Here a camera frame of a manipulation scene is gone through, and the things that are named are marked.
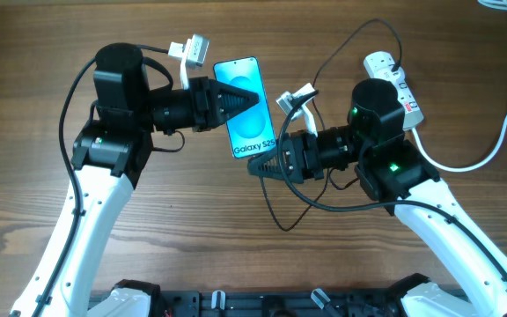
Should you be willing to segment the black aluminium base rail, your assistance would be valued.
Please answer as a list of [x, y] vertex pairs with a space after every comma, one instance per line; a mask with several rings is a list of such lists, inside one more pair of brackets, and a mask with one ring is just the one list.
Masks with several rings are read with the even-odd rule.
[[[386, 300], [384, 289], [327, 291], [332, 307], [342, 316], [401, 315], [401, 310]], [[266, 316], [277, 312], [294, 316], [326, 316], [309, 291], [227, 292], [225, 303], [212, 306], [212, 293], [198, 291], [163, 291], [170, 316]]]

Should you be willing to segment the white USB charger plug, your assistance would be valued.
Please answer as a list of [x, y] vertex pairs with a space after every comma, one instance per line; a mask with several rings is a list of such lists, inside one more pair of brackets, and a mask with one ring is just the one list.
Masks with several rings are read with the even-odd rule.
[[384, 79], [395, 86], [405, 82], [404, 70], [399, 67], [397, 70], [393, 70], [392, 66], [387, 66], [383, 69], [378, 70], [377, 78]]

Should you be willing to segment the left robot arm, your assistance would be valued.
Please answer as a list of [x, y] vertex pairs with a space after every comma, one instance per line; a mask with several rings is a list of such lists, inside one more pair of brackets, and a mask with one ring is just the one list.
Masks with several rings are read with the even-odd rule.
[[157, 284], [122, 280], [92, 305], [93, 282], [105, 246], [136, 189], [156, 131], [215, 129], [255, 106], [257, 93], [208, 77], [180, 75], [150, 88], [147, 69], [162, 65], [147, 47], [113, 43], [86, 64], [97, 99], [71, 151], [62, 159], [70, 186], [40, 263], [16, 299], [14, 316], [169, 316], [172, 308]]

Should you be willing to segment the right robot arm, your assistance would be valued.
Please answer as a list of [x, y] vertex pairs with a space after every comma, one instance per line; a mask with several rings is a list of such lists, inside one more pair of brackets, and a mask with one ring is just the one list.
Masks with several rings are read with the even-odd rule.
[[329, 205], [300, 194], [296, 184], [325, 170], [355, 166], [371, 199], [415, 232], [458, 282], [466, 298], [438, 288], [421, 274], [385, 294], [388, 316], [507, 316], [507, 257], [459, 205], [438, 170], [406, 138], [405, 112], [393, 84], [365, 79], [352, 92], [348, 123], [316, 134], [281, 132], [276, 147], [250, 158], [248, 172], [282, 180], [309, 205]]

